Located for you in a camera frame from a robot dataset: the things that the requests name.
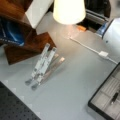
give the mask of lamp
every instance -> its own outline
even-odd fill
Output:
[[[61,30],[67,38],[76,36],[79,30],[73,24],[81,22],[85,18],[84,0],[55,0],[54,19],[63,24],[65,29]]]

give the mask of white lamp shade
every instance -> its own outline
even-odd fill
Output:
[[[54,19],[61,24],[76,24],[85,18],[84,0],[55,0]]]

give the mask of white cable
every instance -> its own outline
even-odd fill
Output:
[[[82,44],[81,42],[79,42],[79,41],[77,41],[77,40],[75,40],[73,38],[69,38],[69,39],[72,40],[72,41],[74,41],[74,42],[76,42],[76,43],[78,43],[78,44],[80,44],[81,46],[83,46],[83,47],[91,50],[92,52],[97,53],[100,57],[102,57],[104,59],[107,59],[107,60],[109,60],[109,61],[111,61],[111,62],[113,62],[115,64],[118,64],[116,61],[114,61],[110,57],[108,57],[108,53],[107,52],[104,52],[104,51],[98,52],[98,51],[96,51],[96,50],[94,50],[94,49],[92,49],[92,48],[90,48],[90,47]]]

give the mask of white plug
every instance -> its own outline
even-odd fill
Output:
[[[101,56],[104,59],[108,59],[108,53],[107,52],[101,51],[101,52],[99,52],[99,56]]]

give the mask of white table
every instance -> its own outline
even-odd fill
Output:
[[[87,102],[116,65],[63,38],[60,29],[61,25],[52,21],[48,31],[65,62],[45,84],[36,91],[25,85],[39,56],[9,66],[3,47],[0,80],[42,120],[104,120]],[[101,38],[90,31],[81,32],[76,39],[97,51],[108,51]]]

